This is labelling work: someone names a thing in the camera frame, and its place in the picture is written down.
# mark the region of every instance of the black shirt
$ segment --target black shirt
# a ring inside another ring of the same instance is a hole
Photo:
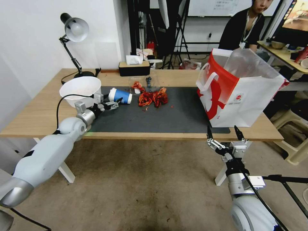
[[[242,40],[244,30],[247,22],[247,12],[249,8],[236,13],[227,23],[224,32],[220,38],[219,47],[225,50],[235,50],[239,48],[239,44]],[[250,44],[256,44],[259,40],[260,33],[264,26],[264,16],[259,14],[257,21],[252,28],[249,37],[246,39],[246,46],[249,47]]]

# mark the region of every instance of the bag handle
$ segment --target bag handle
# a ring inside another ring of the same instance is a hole
[[[204,85],[201,84],[201,82],[200,82],[200,79],[202,78],[202,76],[201,76],[201,71],[204,70],[208,65],[209,65],[209,63],[204,64],[204,66],[203,66],[203,67],[201,68],[201,70],[200,70],[199,78],[198,78],[198,80],[196,81],[196,85],[197,85],[197,87],[199,88],[200,91],[206,91],[206,90],[209,88],[209,86],[210,86],[211,82],[213,81],[213,79],[214,79],[216,76],[218,76],[218,75],[216,74],[216,72],[213,72],[213,73],[210,75],[210,77],[207,79],[207,81],[205,82],[205,84],[204,84]]]

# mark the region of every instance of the lanyard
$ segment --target lanyard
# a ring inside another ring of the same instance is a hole
[[[243,33],[243,36],[242,36],[242,38],[244,38],[244,39],[243,39],[243,42],[245,42],[246,39],[248,39],[248,37],[249,37],[249,35],[250,35],[250,33],[251,33],[251,31],[252,31],[254,25],[256,24],[256,22],[257,22],[257,20],[258,20],[258,16],[257,16],[257,17],[254,19],[253,23],[252,23],[252,26],[251,26],[250,31],[248,32],[248,35],[247,35],[246,37],[244,37],[244,36],[245,36],[245,33],[246,33],[246,27],[247,27],[247,24],[248,24],[248,22],[249,22],[249,14],[248,14],[248,13],[249,13],[249,11],[247,12],[247,21],[246,21],[244,33]]]

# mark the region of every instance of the blue paper cup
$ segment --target blue paper cup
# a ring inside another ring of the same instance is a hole
[[[110,89],[110,92],[109,92],[109,101],[117,101],[118,99],[120,98],[123,98],[121,100],[121,103],[123,104],[130,104],[131,101],[132,101],[132,97],[133,95],[130,94],[129,92],[126,92],[126,91],[121,91],[119,89],[116,89],[116,88],[113,88],[113,89]]]

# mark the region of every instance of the lamp shade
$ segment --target lamp shade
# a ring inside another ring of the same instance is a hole
[[[72,18],[68,13],[60,16],[64,23],[65,34],[73,42],[83,41],[89,34],[89,25],[80,18]]]

